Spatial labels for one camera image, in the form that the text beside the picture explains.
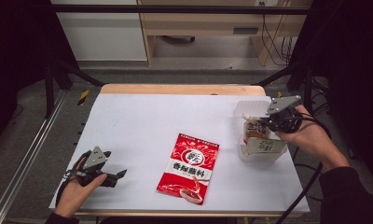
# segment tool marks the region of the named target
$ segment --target white table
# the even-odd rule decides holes
[[[112,151],[104,172],[128,172],[114,188],[96,189],[79,214],[280,216],[302,191],[290,154],[286,152],[269,164],[242,162],[238,140],[243,120],[233,117],[239,101],[259,102],[254,116],[264,116],[270,102],[264,95],[263,89],[251,86],[104,86],[69,168],[82,153],[99,146],[103,151]],[[203,205],[156,190],[179,133],[220,145]],[[54,208],[54,200],[49,208]],[[291,216],[308,212],[309,206],[303,199]]]

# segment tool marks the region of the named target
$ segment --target person's right hand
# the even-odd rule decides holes
[[[303,105],[295,109],[305,118],[311,118],[310,113]],[[276,132],[276,135],[285,142],[292,143],[321,161],[326,170],[340,166],[349,166],[346,158],[326,134],[325,130],[313,121],[303,120],[295,133]]]

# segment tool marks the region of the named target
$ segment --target white cabinet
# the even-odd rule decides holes
[[[51,0],[52,4],[136,5],[135,0]],[[146,61],[138,13],[57,13],[77,61]]]

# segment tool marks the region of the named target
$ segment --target gray floor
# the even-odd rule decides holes
[[[248,37],[207,37],[197,36],[196,41],[160,38],[156,47],[152,66],[141,62],[81,62],[88,74],[111,83],[208,83],[208,84],[251,84],[274,74],[282,66],[269,64],[260,66]],[[80,78],[72,76],[75,82],[70,91],[56,90],[65,94],[62,108],[51,126],[50,132],[35,157],[21,189],[9,207],[5,223],[43,223],[48,216],[48,205],[52,191],[62,179],[71,155],[74,152],[84,123],[88,119],[91,106],[100,88],[94,87]],[[284,87],[287,77],[266,87],[268,95],[276,96],[278,91],[289,94]],[[25,153],[35,139],[45,116],[45,83],[39,81],[19,92],[19,105],[15,116],[0,137],[0,199],[8,183],[18,169]],[[84,105],[77,105],[80,94],[90,90]],[[315,99],[316,106],[325,98]],[[347,143],[338,131],[337,123],[325,112],[318,119],[331,130],[334,142],[347,156]],[[316,164],[314,158],[299,152],[297,163]],[[350,160],[358,171],[367,190],[373,194],[373,177],[365,164]],[[312,175],[312,170],[297,166],[302,185]],[[311,197],[321,197],[317,183],[309,192]],[[308,198],[311,212],[299,218],[288,218],[284,223],[319,223],[320,203]],[[80,217],[82,223],[92,222],[93,217]],[[244,223],[242,217],[238,223]],[[267,223],[259,218],[254,223]]]

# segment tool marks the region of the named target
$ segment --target red packet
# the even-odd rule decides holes
[[[157,190],[203,204],[218,149],[218,144],[178,134]]]

